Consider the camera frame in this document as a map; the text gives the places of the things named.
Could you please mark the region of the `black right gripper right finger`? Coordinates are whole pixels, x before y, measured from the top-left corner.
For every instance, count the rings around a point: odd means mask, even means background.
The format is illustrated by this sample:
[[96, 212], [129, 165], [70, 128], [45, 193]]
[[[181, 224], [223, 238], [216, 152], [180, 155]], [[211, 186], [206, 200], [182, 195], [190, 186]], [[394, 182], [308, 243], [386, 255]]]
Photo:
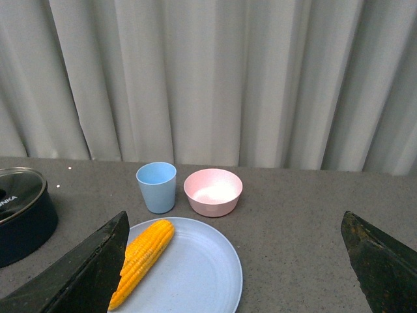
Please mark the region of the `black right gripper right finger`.
[[416, 251], [347, 211], [341, 234], [372, 312], [416, 312]]

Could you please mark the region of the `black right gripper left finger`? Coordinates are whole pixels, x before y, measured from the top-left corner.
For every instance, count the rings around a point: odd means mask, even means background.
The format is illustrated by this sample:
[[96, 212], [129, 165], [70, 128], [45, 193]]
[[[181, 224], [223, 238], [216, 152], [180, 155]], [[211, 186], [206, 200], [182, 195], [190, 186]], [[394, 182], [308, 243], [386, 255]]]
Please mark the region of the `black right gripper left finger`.
[[107, 312], [130, 227], [122, 211], [34, 279], [1, 300], [2, 312]]

